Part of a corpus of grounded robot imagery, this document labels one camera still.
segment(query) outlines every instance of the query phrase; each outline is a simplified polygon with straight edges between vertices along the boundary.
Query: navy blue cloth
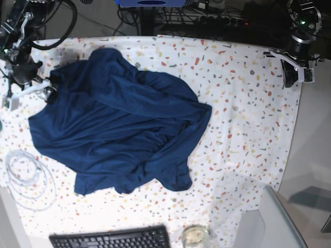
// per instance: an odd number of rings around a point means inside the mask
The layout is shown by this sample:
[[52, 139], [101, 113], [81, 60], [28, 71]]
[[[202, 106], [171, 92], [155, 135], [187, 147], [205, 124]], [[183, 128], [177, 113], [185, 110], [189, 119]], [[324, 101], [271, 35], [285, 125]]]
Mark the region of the navy blue cloth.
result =
[[131, 193], [152, 179], [190, 188], [187, 157], [212, 108], [166, 73], [139, 71], [114, 49], [93, 51], [52, 75], [59, 100], [29, 118], [37, 150], [75, 172], [75, 192]]

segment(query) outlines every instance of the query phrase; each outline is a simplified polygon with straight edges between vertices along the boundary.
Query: gray floor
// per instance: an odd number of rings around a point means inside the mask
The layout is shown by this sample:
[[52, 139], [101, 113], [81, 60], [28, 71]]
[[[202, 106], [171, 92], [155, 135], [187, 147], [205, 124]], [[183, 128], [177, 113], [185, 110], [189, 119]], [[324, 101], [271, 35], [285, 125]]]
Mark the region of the gray floor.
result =
[[311, 248], [331, 247], [331, 234], [320, 232], [331, 214], [330, 68], [330, 60], [319, 64], [315, 69], [316, 83], [303, 85], [279, 190], [280, 199]]
[[[70, 37], [112, 36], [114, 29], [121, 22], [117, 17], [118, 6], [113, 0], [95, 0], [90, 5], [84, 5], [79, 0], [72, 1], [76, 4], [79, 15], [77, 24]], [[59, 38], [65, 32], [70, 20], [71, 10], [63, 4], [54, 18], [49, 21], [46, 38]], [[137, 35], [136, 28], [127, 24], [123, 24], [119, 31], [128, 36]]]

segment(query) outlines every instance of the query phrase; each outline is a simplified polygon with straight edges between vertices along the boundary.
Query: wire bundle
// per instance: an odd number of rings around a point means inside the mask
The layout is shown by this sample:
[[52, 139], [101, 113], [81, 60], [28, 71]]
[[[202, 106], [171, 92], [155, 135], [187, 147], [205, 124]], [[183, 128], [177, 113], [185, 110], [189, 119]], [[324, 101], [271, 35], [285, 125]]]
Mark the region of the wire bundle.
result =
[[[25, 164], [25, 161], [22, 161], [22, 159], [28, 160], [34, 167], [34, 174], [26, 179], [23, 179], [20, 174], [14, 172], [14, 167], [17, 163]], [[11, 151], [6, 156], [6, 170], [8, 175], [8, 189], [19, 206], [32, 211], [44, 211], [53, 205], [56, 199], [54, 178], [50, 170], [33, 155], [21, 150]], [[37, 192], [41, 181], [43, 182], [43, 186], [40, 192]], [[46, 202], [45, 200], [48, 201], [48, 203], [44, 204], [44, 207], [33, 208], [27, 206], [34, 205], [37, 201], [41, 201], [41, 199], [43, 199], [43, 203]]]
[[56, 7], [56, 9], [53, 11], [53, 13], [49, 16], [49, 18], [47, 20], [45, 20], [41, 25], [39, 25], [37, 27], [36, 31], [39, 30], [40, 28], [44, 27], [49, 22], [49, 20], [53, 18], [53, 16], [55, 15], [55, 13], [58, 11], [59, 7], [61, 6], [62, 2], [66, 3], [72, 11], [71, 23], [70, 23], [67, 31], [62, 35], [62, 37], [57, 42], [55, 42], [54, 44], [51, 44], [51, 45], [47, 45], [47, 46], [37, 45], [33, 41], [29, 40], [28, 41], [29, 45], [31, 45], [33, 48], [36, 48], [39, 50], [49, 50], [49, 49], [55, 48], [58, 45], [60, 45], [65, 39], [67, 39], [68, 36], [70, 35], [70, 33], [72, 32], [72, 30], [77, 22], [78, 12], [77, 12], [76, 5], [71, 0], [61, 0], [58, 3], [58, 6]]
[[[130, 16], [132, 18], [132, 22], [130, 22], [127, 19], [127, 16], [124, 15], [124, 12], [128, 12], [130, 14]], [[118, 32], [118, 29], [122, 26], [123, 23], [130, 25], [130, 26], [135, 26], [137, 29], [137, 35], [138, 36], [140, 35], [139, 25], [138, 25], [138, 13], [135, 8], [122, 9], [120, 6], [118, 6], [117, 16], [121, 20], [121, 23], [119, 24], [119, 26], [113, 33], [113, 36], [115, 36], [115, 34]]]

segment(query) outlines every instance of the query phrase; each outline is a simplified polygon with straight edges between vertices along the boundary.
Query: speckled white surface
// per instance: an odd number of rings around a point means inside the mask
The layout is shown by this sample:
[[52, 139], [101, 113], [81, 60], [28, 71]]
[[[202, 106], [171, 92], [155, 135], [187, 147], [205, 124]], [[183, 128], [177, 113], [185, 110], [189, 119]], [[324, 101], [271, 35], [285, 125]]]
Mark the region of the speckled white surface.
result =
[[[233, 245], [242, 214], [258, 209], [266, 184], [278, 190], [287, 162], [301, 85], [283, 87], [280, 60], [264, 58], [265, 48], [201, 39], [169, 37], [116, 37], [68, 39], [51, 51], [33, 51], [43, 70], [68, 61], [87, 59], [94, 49], [112, 47], [142, 70], [167, 72], [189, 84], [201, 102], [213, 107], [199, 145], [189, 158], [193, 186], [171, 192], [154, 180], [129, 195], [113, 189], [85, 197], [73, 192], [75, 173], [40, 155], [31, 140], [27, 118], [44, 107], [34, 95], [26, 96], [15, 112], [2, 111], [0, 132], [0, 185], [8, 177], [4, 167], [10, 150], [26, 150], [52, 171], [57, 187], [55, 204], [44, 212], [19, 207], [28, 234], [107, 231], [163, 223], [172, 248], [181, 247], [180, 235], [191, 224], [209, 226], [216, 247]], [[26, 177], [31, 168], [17, 169]], [[45, 206], [52, 194], [27, 206]]]

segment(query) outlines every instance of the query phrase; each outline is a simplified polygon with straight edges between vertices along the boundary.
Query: black cable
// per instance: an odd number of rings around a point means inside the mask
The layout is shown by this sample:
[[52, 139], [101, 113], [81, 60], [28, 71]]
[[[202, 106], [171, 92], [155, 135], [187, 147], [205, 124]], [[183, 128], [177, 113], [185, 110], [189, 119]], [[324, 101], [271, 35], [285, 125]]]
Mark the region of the black cable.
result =
[[136, 23], [136, 30], [137, 30], [137, 35], [140, 36], [139, 24], [138, 24], [137, 19], [135, 21], [135, 23]]
[[167, 18], [166, 8], [163, 7], [162, 9], [163, 9], [163, 12], [164, 12], [164, 19], [165, 19], [165, 22], [168, 24], [169, 22], [168, 22], [168, 18]]
[[172, 9], [173, 9], [173, 8], [170, 9], [170, 18], [169, 18], [169, 21], [171, 21], [171, 17], [172, 17]]
[[185, 21], [184, 21], [184, 18], [183, 18], [183, 16], [182, 16], [182, 13], [181, 13], [180, 9], [179, 9], [179, 8], [176, 8], [176, 10], [177, 10], [178, 13], [179, 13], [179, 16], [180, 16], [180, 19], [181, 19], [182, 23], [185, 24]]
[[71, 0], [63, 0], [63, 2], [66, 3], [70, 7], [70, 9], [72, 11], [71, 23], [70, 23], [67, 31], [63, 34], [63, 36], [60, 38], [60, 40], [58, 40], [57, 42], [55, 42], [52, 45], [41, 46], [41, 45], [35, 44], [33, 41], [29, 41], [29, 44], [33, 48], [36, 48], [36, 49], [39, 49], [39, 50], [49, 50], [49, 49], [55, 48], [58, 45], [60, 45], [65, 39], [67, 39], [68, 36], [70, 35], [70, 33], [72, 32], [72, 30], [73, 30], [73, 28], [74, 28], [74, 26], [76, 24], [77, 17], [78, 17], [77, 8], [76, 8], [76, 5]]
[[[123, 15], [123, 11], [128, 11], [131, 14], [133, 22], [129, 22], [129, 21], [125, 20], [125, 17]], [[133, 12], [131, 11], [131, 9], [122, 10], [122, 9], [118, 8], [117, 16], [122, 22], [124, 22], [125, 24], [128, 24], [128, 25], [131, 25], [131, 26], [135, 26], [136, 23], [137, 23], [137, 20], [138, 20], [138, 15], [135, 17]]]
[[232, 9], [232, 10], [234, 10], [234, 11], [238, 11], [238, 12], [242, 12], [242, 10], [241, 9], [238, 9], [238, 8], [235, 8], [235, 7], [232, 7], [232, 6], [227, 6], [227, 9]]
[[115, 34], [117, 33], [117, 32], [119, 32], [118, 30], [119, 30], [119, 28], [122, 26], [122, 24], [123, 24], [123, 22], [121, 21], [121, 23], [119, 24], [119, 26], [117, 27], [117, 29], [115, 29], [115, 32], [113, 33], [113, 36], [115, 36]]
[[309, 56], [310, 57], [310, 60], [314, 61], [314, 60], [319, 60], [321, 58], [321, 56], [319, 55], [317, 58], [314, 58], [312, 56]]
[[0, 68], [0, 71], [1, 71], [1, 73], [4, 75], [5, 78], [9, 79], [9, 76], [7, 76], [7, 75], [3, 72], [3, 70], [2, 70], [1, 68]]
[[44, 27], [54, 17], [55, 13], [57, 13], [58, 9], [60, 8], [62, 2], [63, 2], [63, 0], [60, 0], [58, 2], [57, 7], [54, 9], [53, 13], [47, 18], [47, 20], [45, 20], [41, 25], [35, 27], [37, 30], [39, 30], [40, 28]]
[[[107, 25], [105, 25], [105, 24], [102, 24], [102, 23], [100, 23], [100, 22], [97, 22], [97, 21], [95, 21], [95, 20], [93, 20], [93, 19], [91, 19], [91, 18], [89, 18], [89, 17], [83, 15], [82, 13], [79, 13], [79, 12], [78, 12], [78, 15], [79, 15], [80, 17], [82, 17], [82, 18], [84, 18], [84, 19], [90, 21], [90, 22], [93, 22], [93, 23], [98, 24], [98, 25], [100, 25], [100, 26], [104, 26], [104, 27], [106, 27], [106, 28], [110, 28], [110, 29], [116, 31], [116, 28], [113, 28], [113, 27], [107, 26]], [[122, 33], [121, 31], [118, 31], [118, 30], [117, 30], [116, 32], [118, 32], [118, 33], [120, 33], [120, 34], [122, 34], [122, 35], [124, 35], [124, 36], [127, 36], [126, 34]]]
[[43, 28], [43, 39], [46, 40], [47, 26]]
[[191, 17], [189, 17], [188, 15], [185, 14], [185, 12], [183, 11], [183, 8], [182, 9], [178, 8], [178, 9], [184, 16], [186, 16], [188, 19], [190, 19], [191, 21], [194, 22], [194, 19], [192, 19]]

